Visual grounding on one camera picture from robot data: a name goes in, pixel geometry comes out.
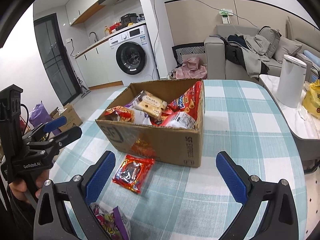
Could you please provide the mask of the left hand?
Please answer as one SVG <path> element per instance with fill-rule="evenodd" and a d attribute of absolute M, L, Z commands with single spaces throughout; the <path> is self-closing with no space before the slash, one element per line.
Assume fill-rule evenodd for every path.
<path fill-rule="evenodd" d="M 35 193 L 35 196 L 39 198 L 42 186 L 44 182 L 49 179 L 49 172 L 50 170 L 44 170 L 42 173 L 37 177 L 35 183 L 37 187 L 37 191 Z M 16 181 L 13 181 L 9 184 L 9 187 L 13 193 L 13 195 L 20 201 L 23 201 L 27 204 L 30 204 L 30 201 L 26 197 L 25 193 L 27 191 L 27 185 L 23 179 L 19 179 Z"/>

